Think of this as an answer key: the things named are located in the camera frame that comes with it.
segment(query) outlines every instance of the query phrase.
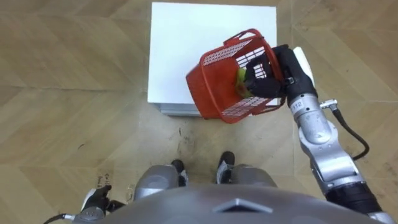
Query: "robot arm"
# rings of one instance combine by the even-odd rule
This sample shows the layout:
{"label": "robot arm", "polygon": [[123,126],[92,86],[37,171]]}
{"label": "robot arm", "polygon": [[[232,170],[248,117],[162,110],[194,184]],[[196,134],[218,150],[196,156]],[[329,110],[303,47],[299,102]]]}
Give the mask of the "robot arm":
{"label": "robot arm", "polygon": [[293,50],[283,45],[275,48],[275,54],[286,80],[285,94],[301,147],[310,158],[312,172],[326,199],[380,222],[395,223],[382,211],[354,160],[339,144],[336,127],[325,117],[323,109],[329,108],[342,120],[337,101],[319,103],[313,82]]}

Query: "white table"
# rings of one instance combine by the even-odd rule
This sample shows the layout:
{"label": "white table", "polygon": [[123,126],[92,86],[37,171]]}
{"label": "white table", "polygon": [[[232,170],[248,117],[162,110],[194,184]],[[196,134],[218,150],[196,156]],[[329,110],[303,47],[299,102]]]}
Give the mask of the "white table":
{"label": "white table", "polygon": [[250,28],[276,46],[276,7],[153,2],[148,102],[163,114],[199,116],[186,75],[205,52]]}

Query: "robot leg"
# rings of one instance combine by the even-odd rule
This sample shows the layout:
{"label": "robot leg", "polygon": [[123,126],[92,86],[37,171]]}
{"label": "robot leg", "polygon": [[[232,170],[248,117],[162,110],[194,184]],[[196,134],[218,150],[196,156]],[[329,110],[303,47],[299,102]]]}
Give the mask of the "robot leg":
{"label": "robot leg", "polygon": [[134,191],[134,200],[148,195],[178,187],[179,174],[172,165],[150,167],[139,179]]}
{"label": "robot leg", "polygon": [[235,155],[229,151],[224,152],[220,157],[216,183],[277,187],[266,171],[244,164],[235,166]]}
{"label": "robot leg", "polygon": [[249,184],[265,187],[277,187],[271,176],[264,170],[248,166],[238,165],[231,170],[231,184]]}

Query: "red basket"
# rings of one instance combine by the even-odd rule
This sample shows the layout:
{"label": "red basket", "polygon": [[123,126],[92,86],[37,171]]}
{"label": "red basket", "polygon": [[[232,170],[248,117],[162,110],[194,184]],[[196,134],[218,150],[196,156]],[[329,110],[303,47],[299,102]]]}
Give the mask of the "red basket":
{"label": "red basket", "polygon": [[[243,31],[226,40],[224,46],[205,53],[200,63],[187,75],[188,87],[198,111],[205,119],[236,123],[246,116],[280,108],[267,105],[273,99],[243,98],[235,90],[238,68],[245,68],[253,58],[266,53],[276,79],[282,81],[278,61],[269,44],[256,29]],[[257,77],[266,77],[262,66],[254,67]]]}

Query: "black shoe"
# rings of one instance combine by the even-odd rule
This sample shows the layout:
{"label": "black shoe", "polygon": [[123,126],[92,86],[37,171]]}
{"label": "black shoe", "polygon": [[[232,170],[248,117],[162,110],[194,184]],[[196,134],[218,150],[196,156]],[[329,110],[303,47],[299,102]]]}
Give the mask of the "black shoe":
{"label": "black shoe", "polygon": [[220,161],[218,162],[218,167],[221,165],[221,163],[223,163],[223,161],[225,161],[227,165],[235,165],[235,154],[230,151],[223,152],[220,157]]}
{"label": "black shoe", "polygon": [[218,162],[217,173],[220,172],[218,184],[229,184],[231,182],[231,168],[235,165],[235,155],[233,152],[225,151]]}
{"label": "black shoe", "polygon": [[178,186],[179,187],[186,186],[188,181],[188,175],[187,172],[185,171],[184,163],[180,159],[175,159],[172,162],[172,166],[174,166],[178,172]]}

